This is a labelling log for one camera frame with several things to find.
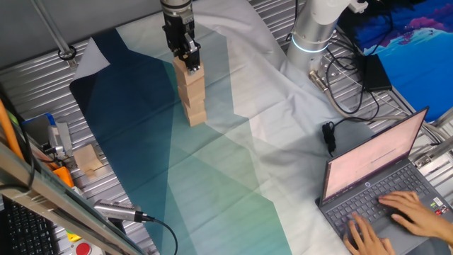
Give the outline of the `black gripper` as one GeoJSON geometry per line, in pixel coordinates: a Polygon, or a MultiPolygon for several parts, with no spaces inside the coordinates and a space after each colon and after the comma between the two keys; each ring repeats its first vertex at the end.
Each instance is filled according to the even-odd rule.
{"type": "Polygon", "coordinates": [[[200,46],[194,41],[193,15],[170,16],[165,13],[163,30],[171,52],[185,63],[189,74],[196,73],[200,69],[200,46]]]}

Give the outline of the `person's right hand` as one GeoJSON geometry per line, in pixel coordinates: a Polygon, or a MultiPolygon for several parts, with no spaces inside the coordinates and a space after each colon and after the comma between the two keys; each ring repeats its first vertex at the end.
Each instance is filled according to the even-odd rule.
{"type": "Polygon", "coordinates": [[[422,237],[435,237],[452,244],[452,223],[425,207],[412,191],[394,191],[383,195],[379,202],[403,213],[394,213],[391,218],[409,232],[422,237]]]}

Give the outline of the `person's left hand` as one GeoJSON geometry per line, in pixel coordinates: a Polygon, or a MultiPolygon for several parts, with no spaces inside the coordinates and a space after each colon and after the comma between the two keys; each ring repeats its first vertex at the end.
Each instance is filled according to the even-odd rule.
{"type": "Polygon", "coordinates": [[[363,217],[352,214],[343,243],[352,255],[395,255],[389,239],[380,239],[363,217]]]}

